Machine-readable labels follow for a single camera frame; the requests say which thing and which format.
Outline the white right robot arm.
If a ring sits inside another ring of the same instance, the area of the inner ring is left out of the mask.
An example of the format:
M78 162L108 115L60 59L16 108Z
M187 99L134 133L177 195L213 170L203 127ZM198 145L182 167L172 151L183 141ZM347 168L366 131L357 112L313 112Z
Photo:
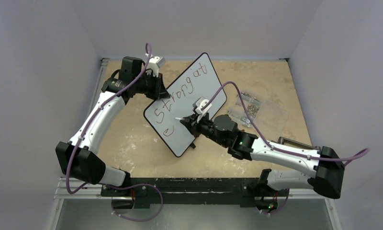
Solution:
M210 120L208 115L198 119L190 115L180 123L194 136L200 135L227 149L239 160L266 161L287 167L288 171L263 170L257 182L258 191L269 195L273 191L290 188L312 189L317 194L338 199L341 197L344 163L330 147L299 149L262 140L254 134L238 129L228 115Z

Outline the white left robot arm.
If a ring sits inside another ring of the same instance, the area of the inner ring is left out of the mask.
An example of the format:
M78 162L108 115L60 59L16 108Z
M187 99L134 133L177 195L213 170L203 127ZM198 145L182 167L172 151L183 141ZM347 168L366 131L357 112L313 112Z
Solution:
M163 57L152 57L148 63L136 57L122 59L121 68L104 82L85 123L68 142L61 141L56 146L58 162L66 178L107 184L119 196L130 193L130 173L107 166L97 153L113 120L132 97L143 94L152 100L169 98L159 71L164 63Z

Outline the white whiteboard black frame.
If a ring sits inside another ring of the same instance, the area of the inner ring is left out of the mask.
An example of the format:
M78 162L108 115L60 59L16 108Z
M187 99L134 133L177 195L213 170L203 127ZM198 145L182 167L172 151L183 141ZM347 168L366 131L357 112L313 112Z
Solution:
M175 120L193 114L200 97L211 99L221 87L220 79L207 53L202 53L168 87L170 98L157 100L144 110L144 118L176 157L194 142L186 127Z

